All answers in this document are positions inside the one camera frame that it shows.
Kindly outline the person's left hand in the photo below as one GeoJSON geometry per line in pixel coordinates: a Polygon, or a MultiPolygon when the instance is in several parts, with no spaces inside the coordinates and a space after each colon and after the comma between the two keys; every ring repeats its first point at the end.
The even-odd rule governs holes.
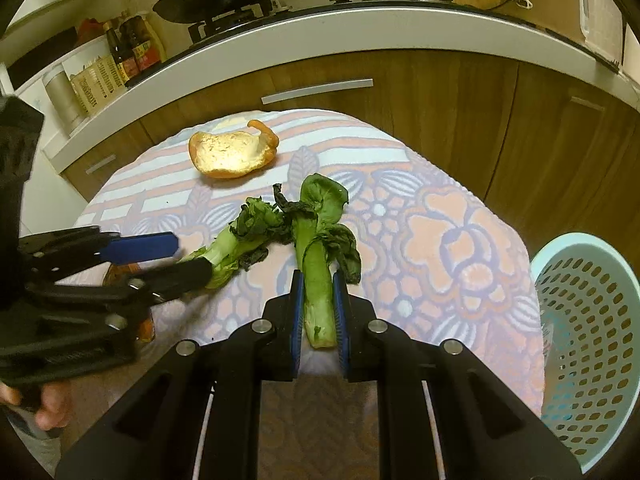
{"type": "Polygon", "coordinates": [[[40,387],[35,424],[42,431],[64,428],[73,415],[72,384],[68,380],[49,382],[40,387]]]}

